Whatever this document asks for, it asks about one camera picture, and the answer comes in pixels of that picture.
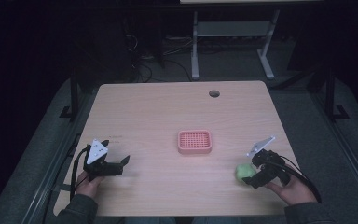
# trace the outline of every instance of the red basket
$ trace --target red basket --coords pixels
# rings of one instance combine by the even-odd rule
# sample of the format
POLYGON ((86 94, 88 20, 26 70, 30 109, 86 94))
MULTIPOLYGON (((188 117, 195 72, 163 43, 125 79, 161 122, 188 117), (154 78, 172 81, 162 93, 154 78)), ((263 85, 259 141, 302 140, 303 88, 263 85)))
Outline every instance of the red basket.
POLYGON ((178 134, 179 152, 206 154, 212 150, 211 134, 206 130, 181 131, 178 134))

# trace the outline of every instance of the green object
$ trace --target green object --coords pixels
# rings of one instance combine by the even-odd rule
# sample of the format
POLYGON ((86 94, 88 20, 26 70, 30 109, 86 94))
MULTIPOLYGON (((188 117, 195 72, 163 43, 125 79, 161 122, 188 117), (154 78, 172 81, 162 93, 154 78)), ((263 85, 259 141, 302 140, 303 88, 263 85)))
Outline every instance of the green object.
POLYGON ((245 163, 238 165, 235 169, 235 177, 237 177, 237 180, 243 183, 244 177, 252 177, 256 173, 255 169, 253 168, 252 164, 245 163))

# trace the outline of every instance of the metal stand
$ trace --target metal stand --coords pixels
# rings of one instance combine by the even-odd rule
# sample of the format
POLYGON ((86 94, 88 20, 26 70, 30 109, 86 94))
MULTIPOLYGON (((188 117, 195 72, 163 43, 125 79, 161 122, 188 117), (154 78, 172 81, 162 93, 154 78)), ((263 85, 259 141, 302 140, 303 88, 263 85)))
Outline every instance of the metal stand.
POLYGON ((269 43, 271 42, 272 36, 274 34, 279 13, 280 10, 275 10, 272 20, 269 23, 268 32, 266 36, 266 43, 264 44, 264 47, 262 49, 257 50, 258 58, 260 59, 261 65, 263 66, 264 72, 266 73, 268 79, 275 78, 274 74, 272 73, 272 69, 269 66, 269 60, 267 59, 267 51, 269 50, 269 43))
POLYGON ((77 111, 78 111, 78 97, 77 97, 77 80, 75 72, 71 75, 71 106, 66 106, 63 108, 60 118, 70 118, 71 122, 74 121, 77 111))
POLYGON ((325 96, 325 112, 331 121, 336 122, 336 119, 349 119, 349 115, 342 105, 337 105, 338 114, 334 113, 334 90, 335 90, 335 76, 331 69, 327 73, 326 78, 326 96, 325 96))
POLYGON ((198 36, 265 36, 262 49, 257 50, 258 57, 268 79, 273 79, 267 59, 269 43, 274 34, 280 10, 275 10, 271 21, 198 21, 198 12, 194 12, 193 50, 191 52, 191 73, 193 80, 200 79, 199 58, 197 55, 198 36))

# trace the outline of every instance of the wooden table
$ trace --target wooden table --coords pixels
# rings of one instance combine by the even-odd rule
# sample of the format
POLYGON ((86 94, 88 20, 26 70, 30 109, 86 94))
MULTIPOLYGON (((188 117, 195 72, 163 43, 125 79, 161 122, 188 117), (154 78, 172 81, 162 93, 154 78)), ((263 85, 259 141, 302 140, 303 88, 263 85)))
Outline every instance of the wooden table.
MULTIPOLYGON (((75 157, 94 138, 110 141, 107 161, 131 155, 122 176, 108 176, 101 184, 99 216, 282 214, 285 203, 278 196, 239 183, 234 175, 238 164, 250 162, 245 153, 253 143, 271 135, 277 139, 267 149, 296 163, 261 81, 103 85, 75 157), (180 154, 177 134, 199 129, 211 132, 212 152, 180 154)), ((70 184, 71 173, 72 167, 64 184, 70 184)), ((62 190, 54 213, 68 203, 69 192, 62 190)))

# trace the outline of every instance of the hand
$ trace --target hand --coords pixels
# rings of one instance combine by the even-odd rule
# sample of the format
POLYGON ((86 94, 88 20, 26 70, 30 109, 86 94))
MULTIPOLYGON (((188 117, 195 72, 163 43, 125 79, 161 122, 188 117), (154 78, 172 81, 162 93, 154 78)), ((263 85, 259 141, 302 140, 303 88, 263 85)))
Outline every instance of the hand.
POLYGON ((97 195, 98 186, 104 180, 104 176, 97 176, 91 182, 89 182, 89 177, 87 172, 83 171, 77 177, 77 187, 76 194, 83 194, 91 197, 91 199, 95 199, 97 195))
POLYGON ((290 181, 286 186, 281 187, 272 182, 269 182, 264 187, 274 191, 289 205, 318 202, 312 191, 310 191, 306 185, 304 185, 297 177, 293 175, 290 175, 290 181))

